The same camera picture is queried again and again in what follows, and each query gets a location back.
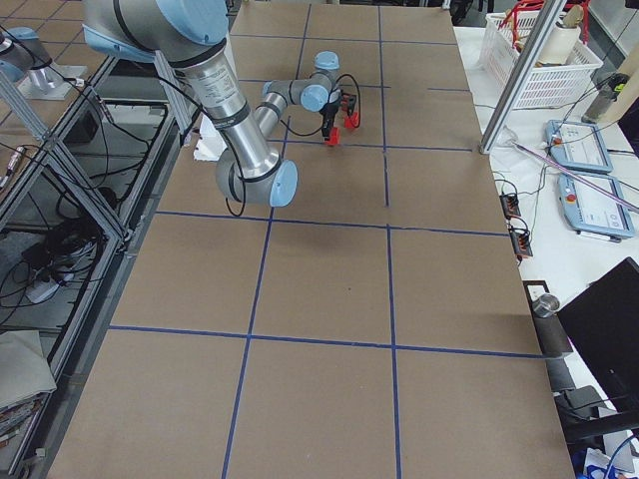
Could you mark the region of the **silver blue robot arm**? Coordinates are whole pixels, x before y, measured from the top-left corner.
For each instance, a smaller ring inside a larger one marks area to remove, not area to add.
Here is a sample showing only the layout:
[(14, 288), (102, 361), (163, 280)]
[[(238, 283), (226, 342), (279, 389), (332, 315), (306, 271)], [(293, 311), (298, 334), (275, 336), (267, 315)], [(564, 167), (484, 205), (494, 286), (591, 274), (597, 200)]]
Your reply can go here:
[(87, 1), (86, 43), (96, 51), (151, 63), (162, 53), (193, 89), (227, 148), (216, 181), (227, 200), (287, 206), (298, 185), (298, 168), (268, 143), (286, 108), (318, 112), (337, 95), (339, 59), (322, 51), (307, 79), (273, 81), (251, 108), (224, 50), (229, 21), (223, 1)]
[(61, 101), (71, 89), (59, 65), (29, 27), (1, 33), (1, 72), (29, 99)]

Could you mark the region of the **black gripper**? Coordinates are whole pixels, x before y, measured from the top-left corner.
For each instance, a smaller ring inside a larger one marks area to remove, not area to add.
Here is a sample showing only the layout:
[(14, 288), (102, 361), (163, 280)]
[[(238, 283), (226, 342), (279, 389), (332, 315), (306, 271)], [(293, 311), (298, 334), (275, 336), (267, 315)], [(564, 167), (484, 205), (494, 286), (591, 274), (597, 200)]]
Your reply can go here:
[(323, 140), (326, 143), (335, 142), (334, 118), (339, 111), (339, 102), (327, 103), (321, 109), (322, 125), (320, 128)]

